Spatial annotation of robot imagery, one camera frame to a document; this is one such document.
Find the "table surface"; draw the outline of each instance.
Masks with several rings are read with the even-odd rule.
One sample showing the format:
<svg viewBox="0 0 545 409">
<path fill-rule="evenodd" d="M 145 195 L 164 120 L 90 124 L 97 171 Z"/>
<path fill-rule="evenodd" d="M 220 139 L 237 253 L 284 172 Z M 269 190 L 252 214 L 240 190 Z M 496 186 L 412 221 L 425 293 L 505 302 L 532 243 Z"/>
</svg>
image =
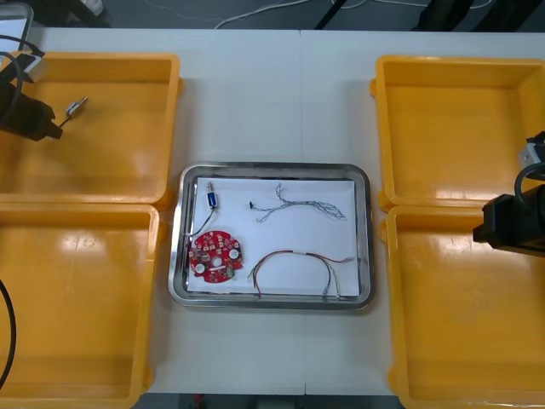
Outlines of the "table surface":
<svg viewBox="0 0 545 409">
<path fill-rule="evenodd" d="M 375 103 L 380 55 L 545 57 L 545 34 L 35 29 L 49 51 L 166 52 L 181 59 L 173 184 L 189 163 L 355 164 L 370 178 L 376 294 L 360 312 L 153 307 L 152 392 L 388 395 L 391 364 Z M 163 215 L 170 222 L 170 215 Z"/>
</svg>

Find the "yellow plastic bin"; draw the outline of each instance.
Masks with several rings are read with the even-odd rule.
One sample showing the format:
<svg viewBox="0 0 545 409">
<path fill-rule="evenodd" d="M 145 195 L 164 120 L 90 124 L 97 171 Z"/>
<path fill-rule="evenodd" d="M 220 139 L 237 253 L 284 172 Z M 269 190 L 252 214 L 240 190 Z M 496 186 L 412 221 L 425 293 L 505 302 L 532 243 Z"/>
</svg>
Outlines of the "yellow plastic bin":
<svg viewBox="0 0 545 409">
<path fill-rule="evenodd" d="M 545 406 L 545 259 L 473 242 L 479 209 L 397 206 L 390 386 L 407 409 Z"/>
<path fill-rule="evenodd" d="M 158 212 L 145 204 L 0 204 L 0 274 L 17 322 L 0 407 L 136 403 L 151 382 L 158 233 Z M 3 367 L 10 332 L 2 304 Z"/>
<path fill-rule="evenodd" d="M 0 202 L 169 204 L 178 100 L 176 55 L 47 53 L 44 79 L 24 92 L 59 124 L 84 96 L 59 141 L 0 133 Z"/>
<path fill-rule="evenodd" d="M 545 130 L 541 60 L 383 56 L 371 94 L 384 210 L 511 193 L 525 139 Z"/>
</svg>

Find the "connector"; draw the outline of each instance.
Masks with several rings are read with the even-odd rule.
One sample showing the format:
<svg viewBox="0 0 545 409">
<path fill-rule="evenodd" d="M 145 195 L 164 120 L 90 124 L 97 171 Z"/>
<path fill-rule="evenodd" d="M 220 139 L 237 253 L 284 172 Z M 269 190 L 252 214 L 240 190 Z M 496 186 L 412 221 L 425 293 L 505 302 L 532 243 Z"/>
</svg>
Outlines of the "connector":
<svg viewBox="0 0 545 409">
<path fill-rule="evenodd" d="M 218 198 L 215 195 L 211 181 L 208 182 L 208 193 L 206 193 L 206 196 L 208 198 L 208 206 L 210 209 L 215 210 L 218 207 Z"/>
</svg>

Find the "gray wire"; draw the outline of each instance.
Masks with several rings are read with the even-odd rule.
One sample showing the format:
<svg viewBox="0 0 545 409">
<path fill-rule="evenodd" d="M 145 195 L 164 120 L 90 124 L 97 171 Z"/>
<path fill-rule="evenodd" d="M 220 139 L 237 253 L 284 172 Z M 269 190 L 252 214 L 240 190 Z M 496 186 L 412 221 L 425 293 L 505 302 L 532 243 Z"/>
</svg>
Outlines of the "gray wire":
<svg viewBox="0 0 545 409">
<path fill-rule="evenodd" d="M 266 211 L 267 214 L 264 215 L 261 219 L 257 219 L 259 223 L 263 223 L 272 213 L 277 210 L 287 209 L 291 206 L 312 206 L 313 208 L 325 213 L 326 215 L 333 216 L 337 220 L 346 220 L 347 217 L 342 214 L 342 212 L 331 203 L 317 202 L 315 200 L 286 200 L 282 197 L 282 183 L 279 183 L 276 186 L 276 195 L 284 204 L 278 207 L 271 207 L 268 209 L 262 209 L 261 207 L 256 207 L 252 202 L 250 202 L 250 208 L 256 211 Z"/>
</svg>

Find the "black cable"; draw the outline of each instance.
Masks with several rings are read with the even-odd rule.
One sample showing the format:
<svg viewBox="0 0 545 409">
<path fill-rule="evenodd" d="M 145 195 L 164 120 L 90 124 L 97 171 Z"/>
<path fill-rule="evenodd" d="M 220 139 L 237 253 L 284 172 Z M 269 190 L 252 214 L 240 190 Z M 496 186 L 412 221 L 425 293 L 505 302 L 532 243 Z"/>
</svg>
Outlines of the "black cable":
<svg viewBox="0 0 545 409">
<path fill-rule="evenodd" d="M 188 234 L 189 237 L 195 237 L 197 234 L 201 233 L 204 229 L 204 226 L 206 226 L 208 224 L 208 222 L 210 221 L 210 218 L 212 217 L 212 215 L 214 214 L 214 210 L 215 209 L 211 209 L 210 210 L 210 214 L 208 215 L 208 217 L 206 218 L 206 220 L 204 221 L 203 225 L 201 226 L 201 228 L 199 230 L 197 230 L 195 233 L 193 234 Z"/>
<path fill-rule="evenodd" d="M 537 170 L 545 170 L 545 163 L 531 164 L 530 166 L 525 167 L 517 175 L 517 178 L 514 181 L 514 197 L 519 201 L 519 203 L 525 208 L 525 210 L 531 211 L 531 206 L 526 202 L 524 194 L 522 194 L 522 182 L 528 176 L 531 176 L 532 173 L 535 173 Z"/>
<path fill-rule="evenodd" d="M 0 55 L 3 57 L 9 58 L 11 60 L 11 64 L 14 65 L 15 73 L 17 74 L 17 85 L 15 85 L 14 96 L 11 99 L 11 102 L 9 103 L 8 109 L 6 109 L 2 118 L 0 118 L 0 125 L 5 125 L 8 122 L 9 118 L 11 117 L 11 114 L 13 113 L 15 107 L 17 106 L 17 102 L 19 102 L 19 99 L 23 90 L 23 70 L 21 70 L 19 63 L 15 60 L 15 57 L 13 57 L 11 54 L 0 51 Z"/>
<path fill-rule="evenodd" d="M 344 3 L 346 2 L 347 0 L 336 0 L 333 5 L 331 5 L 325 16 L 322 17 L 322 20 L 320 20 L 319 23 L 316 25 L 314 30 L 322 30 L 325 26 L 327 26 L 327 23 L 330 22 L 330 20 L 335 16 L 335 14 L 337 14 L 337 12 L 341 9 L 342 6 L 344 6 Z"/>
<path fill-rule="evenodd" d="M 6 379 L 8 378 L 9 371 L 11 371 L 11 366 L 14 363 L 15 345 L 17 344 L 17 325 L 15 324 L 14 304 L 11 302 L 11 298 L 9 298 L 9 294 L 8 294 L 8 289 L 5 287 L 1 279 L 0 279 L 0 292 L 2 292 L 3 300 L 6 302 L 6 308 L 8 309 L 8 316 L 9 316 L 9 326 L 11 328 L 8 359 L 6 360 L 6 366 L 3 368 L 2 376 L 0 377 L 0 390 L 1 390 L 2 386 L 6 382 Z"/>
<path fill-rule="evenodd" d="M 0 34 L 0 40 L 15 41 L 16 43 L 24 44 L 24 45 L 28 46 L 29 49 L 31 49 L 31 51 L 32 51 L 32 53 L 34 55 L 37 55 L 38 57 L 43 57 L 45 55 L 45 53 L 41 49 L 39 49 L 36 45 L 24 40 L 23 38 L 17 38 L 17 37 L 6 36 L 4 34 Z"/>
</svg>

